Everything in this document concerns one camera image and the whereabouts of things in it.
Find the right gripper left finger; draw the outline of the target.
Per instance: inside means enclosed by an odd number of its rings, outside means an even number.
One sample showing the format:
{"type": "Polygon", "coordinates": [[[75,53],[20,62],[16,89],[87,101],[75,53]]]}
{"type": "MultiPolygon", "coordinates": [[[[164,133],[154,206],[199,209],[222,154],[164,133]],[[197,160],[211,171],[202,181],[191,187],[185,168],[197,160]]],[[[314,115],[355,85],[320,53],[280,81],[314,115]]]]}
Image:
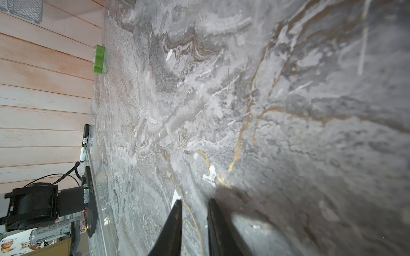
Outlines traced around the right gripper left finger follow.
{"type": "Polygon", "coordinates": [[[182,244],[182,201],[178,199],[149,256],[180,256],[182,244]]]}

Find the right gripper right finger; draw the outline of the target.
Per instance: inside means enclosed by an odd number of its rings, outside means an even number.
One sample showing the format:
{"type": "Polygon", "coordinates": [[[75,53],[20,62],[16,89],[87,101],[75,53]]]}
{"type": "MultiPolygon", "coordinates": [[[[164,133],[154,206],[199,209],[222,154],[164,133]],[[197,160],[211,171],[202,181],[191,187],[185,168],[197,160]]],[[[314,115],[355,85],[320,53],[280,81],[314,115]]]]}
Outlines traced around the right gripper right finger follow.
{"type": "Polygon", "coordinates": [[[208,201],[208,247],[210,256],[243,256],[216,200],[208,201]]]}

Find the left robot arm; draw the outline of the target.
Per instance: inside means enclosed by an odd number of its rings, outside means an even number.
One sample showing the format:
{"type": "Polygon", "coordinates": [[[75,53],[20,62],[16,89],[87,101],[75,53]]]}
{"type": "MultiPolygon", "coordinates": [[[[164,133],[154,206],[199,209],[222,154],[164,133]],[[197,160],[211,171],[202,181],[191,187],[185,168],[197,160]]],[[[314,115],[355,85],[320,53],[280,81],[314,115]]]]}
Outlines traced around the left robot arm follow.
{"type": "Polygon", "coordinates": [[[4,198],[10,200],[1,218],[7,232],[53,225],[59,217],[85,209],[82,186],[60,191],[57,185],[40,182],[16,188],[4,198]]]}

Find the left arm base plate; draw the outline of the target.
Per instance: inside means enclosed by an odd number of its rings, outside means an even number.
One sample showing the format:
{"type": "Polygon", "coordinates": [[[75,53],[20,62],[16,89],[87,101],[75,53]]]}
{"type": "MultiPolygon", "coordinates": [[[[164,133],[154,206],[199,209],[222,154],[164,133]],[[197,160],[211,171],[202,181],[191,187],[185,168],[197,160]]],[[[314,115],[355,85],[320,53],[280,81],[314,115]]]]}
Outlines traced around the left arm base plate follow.
{"type": "Polygon", "coordinates": [[[85,167],[85,173],[83,176],[83,188],[84,188],[84,203],[86,207],[85,224],[87,227],[88,237],[91,238],[96,231],[98,221],[98,210],[95,187],[92,180],[92,173],[90,166],[85,167]]]}

